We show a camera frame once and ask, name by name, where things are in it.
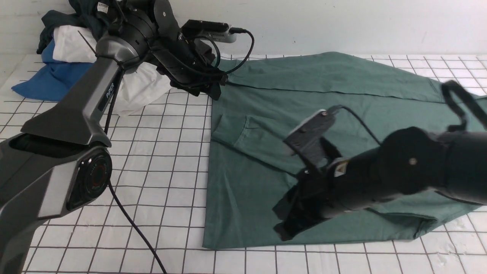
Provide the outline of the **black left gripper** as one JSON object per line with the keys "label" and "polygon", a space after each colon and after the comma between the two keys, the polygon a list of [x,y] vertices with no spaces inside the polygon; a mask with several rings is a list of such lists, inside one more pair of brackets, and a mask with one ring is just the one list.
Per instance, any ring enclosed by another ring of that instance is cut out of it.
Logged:
{"label": "black left gripper", "polygon": [[186,38],[183,34],[176,38],[156,36],[152,54],[160,63],[157,71],[169,77],[172,87],[194,96],[203,92],[212,100],[221,97],[221,85],[228,77],[218,68],[221,53],[211,39]]}

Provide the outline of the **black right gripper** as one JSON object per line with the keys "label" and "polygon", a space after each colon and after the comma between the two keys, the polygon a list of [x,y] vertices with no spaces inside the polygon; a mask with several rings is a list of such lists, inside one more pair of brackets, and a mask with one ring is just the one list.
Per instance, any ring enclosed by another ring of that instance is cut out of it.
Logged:
{"label": "black right gripper", "polygon": [[369,208],[382,201],[376,174],[377,148],[338,160],[320,172],[303,170],[298,182],[273,207],[280,220],[274,231],[282,241],[346,212]]}

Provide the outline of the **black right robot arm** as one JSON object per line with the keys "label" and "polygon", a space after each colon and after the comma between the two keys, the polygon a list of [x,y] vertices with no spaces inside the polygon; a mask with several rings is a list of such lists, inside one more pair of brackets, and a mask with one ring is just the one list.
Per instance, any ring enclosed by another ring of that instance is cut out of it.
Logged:
{"label": "black right robot arm", "polygon": [[341,159],[323,137],[309,145],[317,159],[306,156],[303,132],[287,140],[306,165],[298,183],[273,207],[281,220],[274,231],[289,241],[331,218],[425,191],[453,201],[486,204],[486,133],[444,132],[417,127],[388,135],[379,147]]}

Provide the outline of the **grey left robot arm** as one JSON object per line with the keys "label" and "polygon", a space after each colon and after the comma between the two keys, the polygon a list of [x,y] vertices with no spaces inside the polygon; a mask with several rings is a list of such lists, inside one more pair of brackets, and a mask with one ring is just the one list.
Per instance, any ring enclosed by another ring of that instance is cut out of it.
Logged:
{"label": "grey left robot arm", "polygon": [[36,229],[101,196],[110,183],[111,141],[100,125],[121,80],[148,57],[173,87],[220,95],[219,54],[198,30],[186,37],[167,0],[123,1],[97,42],[96,61],[53,108],[1,142],[1,273],[23,270]]}

